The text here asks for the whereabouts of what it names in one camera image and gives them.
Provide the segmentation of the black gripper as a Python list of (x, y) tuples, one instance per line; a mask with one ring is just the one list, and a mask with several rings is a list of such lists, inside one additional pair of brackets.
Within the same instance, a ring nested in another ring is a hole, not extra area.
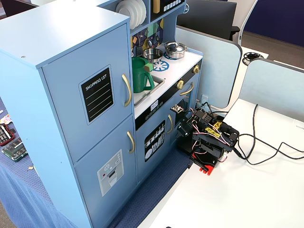
[(192, 132), (193, 132), (193, 126), (192, 121), (194, 120), (194, 116), (197, 113), (197, 111), (194, 111), (192, 114), (187, 116), (185, 112), (180, 112), (177, 114), (177, 148), (182, 152), (188, 152), (189, 155), (193, 154), (193, 151), (195, 149), (195, 146), (197, 145), (196, 140), (192, 140), (188, 143), (188, 138)]

